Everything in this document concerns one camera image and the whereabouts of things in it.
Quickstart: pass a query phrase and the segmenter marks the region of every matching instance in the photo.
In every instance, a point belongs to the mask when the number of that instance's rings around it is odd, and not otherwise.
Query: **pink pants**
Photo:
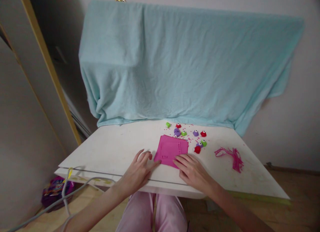
[[[152,232],[155,198],[157,199],[156,231],[187,232],[188,222],[177,197],[140,191],[130,197],[116,232]]]

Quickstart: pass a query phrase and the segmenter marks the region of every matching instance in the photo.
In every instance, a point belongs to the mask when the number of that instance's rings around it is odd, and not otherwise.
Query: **craft table surface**
[[[60,168],[76,168],[80,171],[94,172],[121,177],[131,164],[135,154],[140,149],[149,150],[153,157],[157,151],[160,136],[173,136],[176,123],[165,128],[165,120],[142,121],[122,126],[108,125],[100,127],[60,165]],[[273,179],[253,152],[248,148],[240,136],[230,128],[203,127],[181,124],[180,131],[185,130],[188,135],[181,138],[189,142],[188,153],[194,155],[206,168],[208,173],[222,187],[230,191],[250,194],[266,195],[289,199],[288,195]],[[193,152],[201,136],[194,137],[192,132],[205,130],[207,146],[200,154]],[[220,147],[237,148],[244,163],[242,173],[232,169],[233,158],[229,155],[216,157],[214,151]],[[179,178],[179,170],[167,165],[159,165],[150,178],[150,182],[160,182],[184,185]]]

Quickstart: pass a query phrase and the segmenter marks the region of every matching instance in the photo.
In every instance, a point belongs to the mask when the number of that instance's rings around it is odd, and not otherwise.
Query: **finger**
[[[149,153],[150,153],[150,151],[145,151],[145,152],[143,152],[142,155],[138,158],[138,162],[141,162],[146,155],[148,155],[148,156],[147,156],[147,159],[148,159]]]
[[[139,155],[144,151],[144,149],[140,150],[134,157],[133,162],[136,162],[138,160]]]
[[[186,182],[186,184],[190,184],[190,179],[188,178],[188,176],[182,171],[180,170],[179,172],[179,177],[184,181]]]
[[[182,158],[184,158],[186,161],[188,161],[189,163],[192,163],[193,162],[193,160],[192,160],[192,158],[190,158],[188,155],[186,155],[186,154],[181,154],[181,155],[179,155],[180,157],[182,157]]]
[[[173,160],[173,163],[182,171],[186,171],[187,170],[187,167],[185,167],[182,163],[179,163],[178,161],[176,160]]]
[[[192,154],[186,154],[187,156],[189,156],[189,158],[191,158],[194,162],[198,162],[197,158],[194,157]]]
[[[182,163],[186,167],[190,166],[190,163],[184,157],[181,157],[181,155],[176,156],[175,159],[178,160],[180,163]]]
[[[158,160],[158,161],[154,162],[153,164],[151,164],[151,165],[149,166],[148,170],[149,170],[149,171],[154,170],[156,167],[159,166],[159,164],[161,164],[161,160]]]
[[[146,151],[144,157],[141,160],[142,164],[146,164],[148,159],[150,158],[151,152],[150,151]]]

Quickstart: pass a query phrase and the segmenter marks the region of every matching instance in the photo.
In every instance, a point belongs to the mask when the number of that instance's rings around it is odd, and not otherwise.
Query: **pink paper scrap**
[[[241,160],[240,153],[237,149],[232,148],[232,151],[228,148],[225,149],[223,147],[220,147],[217,151],[214,152],[216,154],[216,157],[224,156],[226,154],[229,154],[233,157],[233,165],[232,168],[241,173],[242,167],[244,166],[243,161]]]

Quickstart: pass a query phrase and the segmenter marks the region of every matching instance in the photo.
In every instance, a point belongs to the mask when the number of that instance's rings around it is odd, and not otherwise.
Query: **towel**
[[[244,135],[283,93],[301,18],[114,1],[90,2],[79,60],[98,127],[146,119]]]

